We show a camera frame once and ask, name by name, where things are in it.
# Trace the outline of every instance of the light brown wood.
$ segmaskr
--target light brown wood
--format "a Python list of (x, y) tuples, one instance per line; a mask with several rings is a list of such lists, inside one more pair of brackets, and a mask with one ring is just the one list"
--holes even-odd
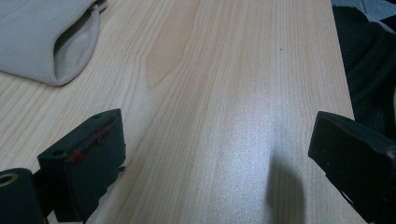
[(329, 0), (112, 0), (74, 81), (0, 80), (0, 170), (122, 109), (90, 223), (363, 223), (307, 157), (319, 110), (352, 117)]

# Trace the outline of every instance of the gray cloth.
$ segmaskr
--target gray cloth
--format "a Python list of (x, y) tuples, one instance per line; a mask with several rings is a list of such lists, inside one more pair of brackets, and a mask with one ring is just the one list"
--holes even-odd
[(106, 0), (1, 0), (0, 71), (52, 86), (90, 60)]

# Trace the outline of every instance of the wood grain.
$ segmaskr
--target wood grain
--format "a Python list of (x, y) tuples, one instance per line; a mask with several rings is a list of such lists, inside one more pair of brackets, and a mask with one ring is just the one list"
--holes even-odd
[(0, 79), (1, 170), (122, 109), (90, 223), (364, 223), (307, 157), (319, 110), (353, 116), (328, 0), (112, 0), (74, 81)]

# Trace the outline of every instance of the wooden table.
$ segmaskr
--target wooden table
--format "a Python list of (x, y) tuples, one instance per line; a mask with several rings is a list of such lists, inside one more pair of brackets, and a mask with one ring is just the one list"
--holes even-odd
[(74, 81), (0, 79), (0, 170), (122, 109), (90, 223), (363, 223), (307, 157), (319, 110), (353, 116), (330, 0), (112, 0)]

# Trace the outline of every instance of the table surface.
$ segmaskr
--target table surface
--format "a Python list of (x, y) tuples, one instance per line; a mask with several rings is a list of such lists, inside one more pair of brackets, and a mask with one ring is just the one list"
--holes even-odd
[(0, 170), (122, 109), (90, 223), (364, 223), (307, 157), (319, 110), (353, 117), (330, 0), (112, 0), (71, 83), (0, 79)]

